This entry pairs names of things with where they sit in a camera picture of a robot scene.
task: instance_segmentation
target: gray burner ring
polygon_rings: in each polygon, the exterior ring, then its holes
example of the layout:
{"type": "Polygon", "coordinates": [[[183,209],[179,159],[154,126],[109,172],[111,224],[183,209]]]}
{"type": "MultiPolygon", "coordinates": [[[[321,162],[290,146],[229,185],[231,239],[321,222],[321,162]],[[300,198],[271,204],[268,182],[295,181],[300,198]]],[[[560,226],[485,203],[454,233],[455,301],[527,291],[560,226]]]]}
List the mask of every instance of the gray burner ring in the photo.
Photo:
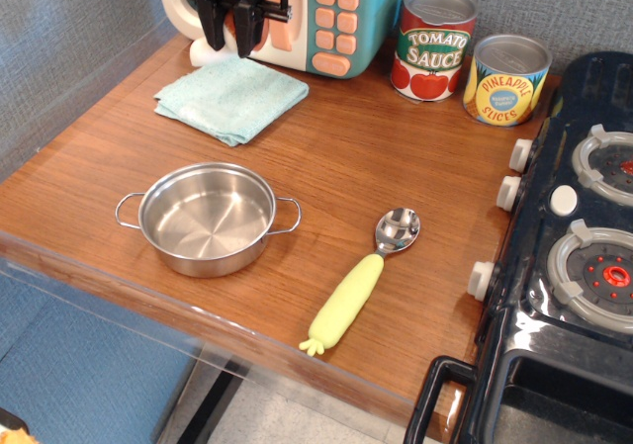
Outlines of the gray burner ring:
{"type": "Polygon", "coordinates": [[[633,207],[632,194],[608,185],[604,182],[602,174],[589,165],[589,156],[592,152],[614,144],[633,146],[633,133],[607,133],[602,125],[595,125],[587,138],[574,149],[572,164],[584,187],[592,189],[612,202],[633,207]]]}
{"type": "Polygon", "coordinates": [[[580,284],[573,281],[567,261],[577,249],[606,243],[633,249],[633,233],[613,228],[587,228],[584,220],[570,224],[568,234],[560,238],[547,257],[547,274],[556,299],[586,321],[609,330],[633,335],[633,316],[606,311],[584,296],[580,284]]]}

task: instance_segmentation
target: tomato sauce can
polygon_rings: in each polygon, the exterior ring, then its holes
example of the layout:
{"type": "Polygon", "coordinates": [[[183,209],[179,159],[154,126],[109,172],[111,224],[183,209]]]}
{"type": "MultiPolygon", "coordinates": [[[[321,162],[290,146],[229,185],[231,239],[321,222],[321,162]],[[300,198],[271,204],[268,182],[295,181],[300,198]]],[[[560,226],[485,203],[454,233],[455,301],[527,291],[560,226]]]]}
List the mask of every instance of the tomato sauce can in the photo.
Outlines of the tomato sauce can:
{"type": "Polygon", "coordinates": [[[477,20],[474,0],[404,0],[392,84],[403,95],[439,101],[457,87],[477,20]]]}
{"type": "Polygon", "coordinates": [[[495,126],[526,122],[538,104],[550,50],[517,35],[495,35],[475,46],[464,91],[464,108],[475,119],[495,126]]]}

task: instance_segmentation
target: floor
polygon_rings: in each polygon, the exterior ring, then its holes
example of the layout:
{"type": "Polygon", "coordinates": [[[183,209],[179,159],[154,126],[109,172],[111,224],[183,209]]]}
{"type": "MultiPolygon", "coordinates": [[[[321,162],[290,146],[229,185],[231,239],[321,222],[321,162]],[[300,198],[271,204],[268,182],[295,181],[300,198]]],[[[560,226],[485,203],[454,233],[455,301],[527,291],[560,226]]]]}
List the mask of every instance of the floor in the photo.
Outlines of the floor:
{"type": "MultiPolygon", "coordinates": [[[[285,378],[249,370],[233,379],[197,438],[183,437],[221,372],[199,364],[159,444],[400,444],[406,430],[285,378]]],[[[425,440],[425,444],[435,441],[425,440]]]]}

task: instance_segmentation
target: oven door handle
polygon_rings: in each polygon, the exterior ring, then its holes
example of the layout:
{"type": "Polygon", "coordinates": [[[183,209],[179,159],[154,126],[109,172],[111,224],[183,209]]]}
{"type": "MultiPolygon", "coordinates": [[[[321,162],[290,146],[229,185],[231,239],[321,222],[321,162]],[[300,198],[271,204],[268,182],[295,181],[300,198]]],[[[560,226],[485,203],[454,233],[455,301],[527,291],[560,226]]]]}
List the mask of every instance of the oven door handle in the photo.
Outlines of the oven door handle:
{"type": "Polygon", "coordinates": [[[464,385],[467,388],[467,400],[476,380],[477,369],[473,365],[447,356],[433,360],[409,421],[405,444],[422,444],[444,383],[455,382],[464,385]]]}

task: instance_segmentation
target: can label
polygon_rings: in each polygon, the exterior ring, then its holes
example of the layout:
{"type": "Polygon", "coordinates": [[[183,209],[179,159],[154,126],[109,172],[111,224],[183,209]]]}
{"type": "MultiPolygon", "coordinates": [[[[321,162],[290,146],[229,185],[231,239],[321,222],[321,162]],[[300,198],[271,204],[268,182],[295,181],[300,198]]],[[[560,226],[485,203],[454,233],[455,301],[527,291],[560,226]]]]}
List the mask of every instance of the can label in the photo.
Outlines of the can label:
{"type": "Polygon", "coordinates": [[[473,59],[464,108],[489,125],[520,125],[531,117],[546,75],[547,69],[530,75],[499,73],[473,59]]]}
{"type": "Polygon", "coordinates": [[[392,83],[417,100],[438,101],[450,96],[457,88],[470,39],[468,32],[438,28],[401,32],[392,83]]]}

